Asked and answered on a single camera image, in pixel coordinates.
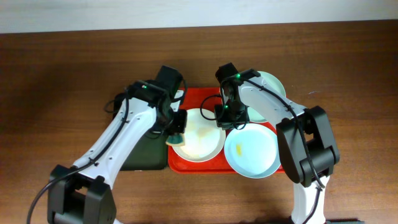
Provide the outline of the green yellow sponge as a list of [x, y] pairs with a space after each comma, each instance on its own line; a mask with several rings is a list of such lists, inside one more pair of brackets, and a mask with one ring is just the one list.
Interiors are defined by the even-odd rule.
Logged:
[[170, 135], [166, 139], [166, 145], [172, 146], [172, 147], [180, 147], [185, 145], [185, 136], [183, 133], [178, 133], [174, 135]]

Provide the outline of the white plate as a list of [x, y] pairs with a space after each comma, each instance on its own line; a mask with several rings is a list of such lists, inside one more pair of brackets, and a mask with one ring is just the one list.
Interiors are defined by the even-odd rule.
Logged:
[[184, 132], [184, 145], [172, 146], [174, 152], [190, 162], [205, 162], [217, 156], [226, 139], [226, 132], [217, 127], [214, 112], [193, 108], [187, 110], [187, 125]]

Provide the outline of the light blue plate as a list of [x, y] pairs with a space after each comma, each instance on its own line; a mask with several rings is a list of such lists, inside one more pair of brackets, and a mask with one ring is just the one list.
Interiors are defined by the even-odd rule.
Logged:
[[276, 133], [260, 124], [232, 130], [224, 142], [224, 156], [235, 172], [251, 179], [268, 177], [281, 165]]

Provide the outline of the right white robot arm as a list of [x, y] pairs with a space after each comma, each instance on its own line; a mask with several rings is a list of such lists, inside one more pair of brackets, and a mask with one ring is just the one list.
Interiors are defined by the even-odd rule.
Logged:
[[215, 77], [221, 98], [215, 106], [218, 127], [245, 128], [248, 108], [253, 108], [275, 128], [282, 168], [294, 183], [290, 222], [326, 223], [326, 185], [340, 153], [325, 110], [307, 108], [279, 94], [252, 68], [239, 72], [229, 63]]

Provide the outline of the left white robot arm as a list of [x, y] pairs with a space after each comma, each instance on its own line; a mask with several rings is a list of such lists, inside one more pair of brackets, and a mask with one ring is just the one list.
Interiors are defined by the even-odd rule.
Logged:
[[113, 185], [127, 157], [148, 131], [180, 134], [187, 114], [185, 80], [138, 81], [128, 86], [121, 107], [99, 139], [70, 168], [57, 165], [48, 192], [49, 223], [118, 223]]

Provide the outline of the dark green tray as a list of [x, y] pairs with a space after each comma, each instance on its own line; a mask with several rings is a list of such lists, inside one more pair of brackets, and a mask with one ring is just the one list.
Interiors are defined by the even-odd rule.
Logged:
[[161, 132], [146, 132], [128, 155], [121, 171], [162, 170], [167, 167], [167, 135]]

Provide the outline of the mint green plate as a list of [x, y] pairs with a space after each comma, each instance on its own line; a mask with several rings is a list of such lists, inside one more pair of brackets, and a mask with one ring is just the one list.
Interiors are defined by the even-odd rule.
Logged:
[[[258, 72], [253, 69], [249, 69], [243, 72], [238, 72], [234, 76], [225, 78], [220, 83], [220, 96], [222, 97], [223, 106], [231, 107], [235, 112], [249, 108], [249, 106], [246, 106], [241, 102], [241, 97], [238, 94], [238, 87], [242, 85], [245, 80], [250, 80], [260, 86], [265, 86], [268, 90], [272, 90], [274, 93], [286, 96], [282, 83], [275, 76], [267, 72]], [[265, 123], [267, 121], [259, 114], [259, 112], [255, 112], [254, 110], [251, 110], [250, 113], [248, 112], [248, 116], [249, 121], [255, 123]]]

